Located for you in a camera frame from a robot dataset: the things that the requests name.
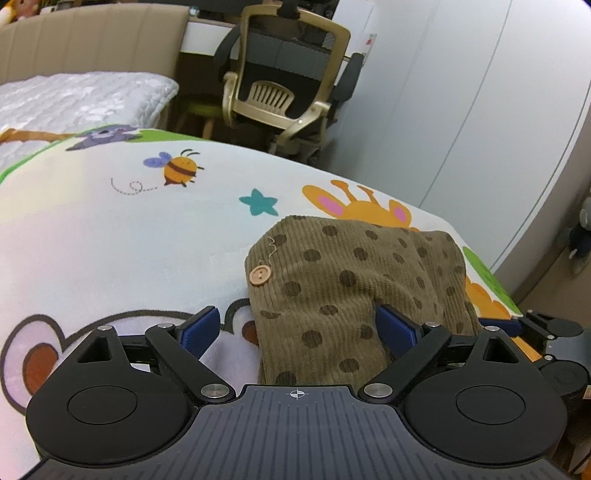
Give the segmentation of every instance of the loose thread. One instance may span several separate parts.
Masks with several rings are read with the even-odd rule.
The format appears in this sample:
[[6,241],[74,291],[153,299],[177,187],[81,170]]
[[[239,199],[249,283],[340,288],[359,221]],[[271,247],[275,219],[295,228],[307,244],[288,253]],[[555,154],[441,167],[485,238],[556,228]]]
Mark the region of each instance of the loose thread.
[[[273,237],[267,235],[267,238],[271,241],[271,243],[269,244],[269,247],[273,247],[273,251],[267,257],[267,263],[269,264],[269,266],[271,266],[271,257],[275,252],[277,252],[277,246],[275,244],[275,239]],[[263,262],[263,260],[259,260],[258,264],[264,265],[265,263]]]

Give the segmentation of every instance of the office chair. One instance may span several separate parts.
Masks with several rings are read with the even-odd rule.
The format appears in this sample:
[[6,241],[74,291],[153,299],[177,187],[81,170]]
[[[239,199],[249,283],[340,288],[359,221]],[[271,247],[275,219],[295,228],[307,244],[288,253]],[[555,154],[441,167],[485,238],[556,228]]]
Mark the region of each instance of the office chair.
[[[363,63],[353,54],[337,85],[350,32],[345,27],[297,7],[251,5],[222,40],[214,55],[226,125],[263,125],[273,134],[270,153],[285,154],[302,144],[308,157],[326,142],[326,129],[338,107],[352,95]],[[240,40],[238,68],[230,69],[230,53]]]

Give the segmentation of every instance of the cartoon bee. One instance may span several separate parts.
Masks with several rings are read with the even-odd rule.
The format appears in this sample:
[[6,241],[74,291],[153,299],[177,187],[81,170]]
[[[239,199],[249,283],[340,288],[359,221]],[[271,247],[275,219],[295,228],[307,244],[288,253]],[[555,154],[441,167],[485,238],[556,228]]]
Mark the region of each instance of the cartoon bee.
[[189,158],[191,155],[199,155],[199,152],[188,148],[183,150],[179,157],[174,158],[170,153],[160,152],[158,158],[146,158],[144,165],[150,168],[164,167],[164,186],[172,184],[186,187],[187,183],[194,183],[192,178],[196,175],[197,170],[204,170]]

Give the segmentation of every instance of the corduroy cloth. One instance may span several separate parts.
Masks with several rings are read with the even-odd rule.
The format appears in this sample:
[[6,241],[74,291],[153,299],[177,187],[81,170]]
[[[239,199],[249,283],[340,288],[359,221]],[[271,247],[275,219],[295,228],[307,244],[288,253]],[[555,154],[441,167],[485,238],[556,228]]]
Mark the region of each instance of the corduroy cloth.
[[249,283],[249,297],[262,384],[366,383],[389,363],[375,329],[379,304],[452,333],[481,328],[465,292],[464,257],[445,232],[290,216],[253,245],[246,274],[261,264],[271,278]]

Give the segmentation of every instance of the bed sheet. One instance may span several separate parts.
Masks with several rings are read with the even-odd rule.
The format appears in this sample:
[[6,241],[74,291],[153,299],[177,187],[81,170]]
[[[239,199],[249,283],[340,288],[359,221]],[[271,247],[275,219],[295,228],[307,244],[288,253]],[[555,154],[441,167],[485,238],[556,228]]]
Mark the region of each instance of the bed sheet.
[[439,217],[259,151],[154,129],[113,132],[52,144],[0,172],[0,431],[11,432],[0,445],[2,480],[38,461],[23,416],[31,395],[99,325],[141,334],[214,305],[225,325],[203,363],[236,391],[256,383],[244,260],[288,215],[445,231],[464,253],[480,316],[519,313]]
[[[77,133],[99,125],[155,127],[178,84],[152,73],[90,72],[36,76],[0,85],[0,133],[8,128]],[[47,142],[0,144],[0,170]]]

